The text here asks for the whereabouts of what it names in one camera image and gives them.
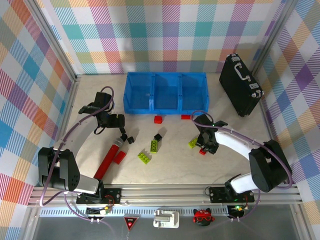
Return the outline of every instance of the plaid wall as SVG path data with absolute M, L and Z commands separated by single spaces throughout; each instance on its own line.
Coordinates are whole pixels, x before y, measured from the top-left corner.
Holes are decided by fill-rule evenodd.
M 23 0 L 0 1 L 0 239 L 18 238 L 72 81 Z
M 320 239 L 320 1 L 300 0 L 258 79 L 273 135 Z
M 79 74 L 220 72 L 233 52 L 249 66 L 283 2 L 38 0 Z

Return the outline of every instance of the beige floor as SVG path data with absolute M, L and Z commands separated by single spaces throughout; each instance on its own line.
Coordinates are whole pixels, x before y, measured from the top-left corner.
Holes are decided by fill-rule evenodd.
M 210 106 L 215 121 L 223 120 L 233 129 L 260 141 L 269 139 L 260 107 L 250 116 L 239 117 L 219 83 L 219 74 L 207 75 Z M 80 79 L 68 127 L 76 119 L 79 109 L 93 102 L 97 91 L 111 86 L 115 91 L 114 113 L 123 114 L 123 95 L 126 75 L 85 75 Z M 125 115 L 125 129 L 135 143 L 124 144 L 127 152 L 120 165 L 112 163 L 103 182 L 106 184 L 220 184 L 237 174 L 250 171 L 249 162 L 232 149 L 220 146 L 215 155 L 199 154 L 199 148 L 190 149 L 188 142 L 199 132 L 190 120 L 179 115 L 166 115 L 162 124 L 154 124 L 154 115 Z M 157 154 L 145 165 L 137 155 L 150 150 L 150 142 L 158 132 L 162 134 Z M 91 134 L 80 149 L 76 162 L 80 173 L 93 177 L 119 129 L 105 129 L 100 135 Z

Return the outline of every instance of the green duplo brick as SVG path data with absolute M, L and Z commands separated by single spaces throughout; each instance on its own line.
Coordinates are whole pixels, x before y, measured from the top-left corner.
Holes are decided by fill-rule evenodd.
M 191 149 L 193 149 L 193 148 L 196 146 L 197 141 L 198 141 L 198 138 L 195 138 L 195 139 L 191 140 L 191 141 L 188 143 L 189 147 L 190 147 Z
M 138 158 L 144 163 L 144 164 L 148 164 L 150 162 L 150 159 L 143 153 L 140 152 L 138 155 Z
M 156 154 L 158 150 L 158 141 L 152 140 L 151 141 L 151 147 L 150 147 L 150 153 Z

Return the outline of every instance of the triangular sticker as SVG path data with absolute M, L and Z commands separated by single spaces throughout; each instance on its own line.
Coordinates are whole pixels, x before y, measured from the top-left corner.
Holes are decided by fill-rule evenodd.
M 136 216 L 125 216 L 124 220 L 125 220 L 126 226 L 128 227 L 128 231 L 130 231 L 131 228 L 136 223 L 136 221 L 138 220 L 138 217 L 136 217 Z

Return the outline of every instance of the blue storage bin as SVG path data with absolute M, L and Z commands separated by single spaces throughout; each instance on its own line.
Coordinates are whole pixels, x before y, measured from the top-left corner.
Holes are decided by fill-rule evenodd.
M 126 114 L 207 112 L 207 76 L 193 72 L 128 72 L 123 105 Z

